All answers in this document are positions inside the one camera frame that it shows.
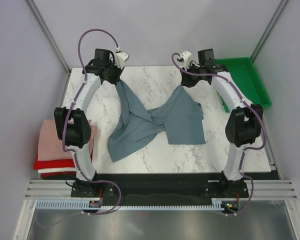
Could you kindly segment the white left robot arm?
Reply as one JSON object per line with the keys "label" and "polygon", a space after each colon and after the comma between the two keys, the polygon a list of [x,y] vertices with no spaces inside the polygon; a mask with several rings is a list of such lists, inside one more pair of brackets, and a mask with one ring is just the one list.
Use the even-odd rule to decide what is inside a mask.
{"label": "white left robot arm", "polygon": [[94,94],[104,81],[113,85],[120,81],[128,59],[129,55],[119,47],[115,52],[95,49],[94,58],[82,69],[80,84],[71,99],[54,110],[57,136],[62,141],[63,150],[71,153],[76,178],[85,181],[82,191],[89,197],[99,193],[100,185],[94,181],[97,173],[89,150],[92,127],[86,112]]}

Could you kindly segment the blue grey t shirt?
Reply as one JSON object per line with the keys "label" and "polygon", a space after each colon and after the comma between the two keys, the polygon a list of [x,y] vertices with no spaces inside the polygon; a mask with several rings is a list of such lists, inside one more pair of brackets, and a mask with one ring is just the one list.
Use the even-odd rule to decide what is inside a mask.
{"label": "blue grey t shirt", "polygon": [[142,149],[161,132],[166,133],[170,145],[205,144],[202,106],[183,86],[177,86],[166,103],[153,109],[146,109],[124,81],[115,88],[121,113],[107,141],[112,162]]}

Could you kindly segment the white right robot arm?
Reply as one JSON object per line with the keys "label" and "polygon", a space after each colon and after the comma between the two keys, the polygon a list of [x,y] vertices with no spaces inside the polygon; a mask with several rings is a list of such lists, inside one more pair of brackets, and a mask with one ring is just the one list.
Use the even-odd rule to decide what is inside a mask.
{"label": "white right robot arm", "polygon": [[262,150],[267,143],[263,123],[263,107],[253,104],[236,85],[225,65],[201,66],[192,63],[180,68],[181,85],[191,88],[199,81],[206,81],[226,103],[230,115],[225,125],[225,136],[229,142],[226,165],[222,171],[226,179],[219,184],[219,191],[225,197],[237,191],[236,181],[246,175],[243,171],[248,150]]}

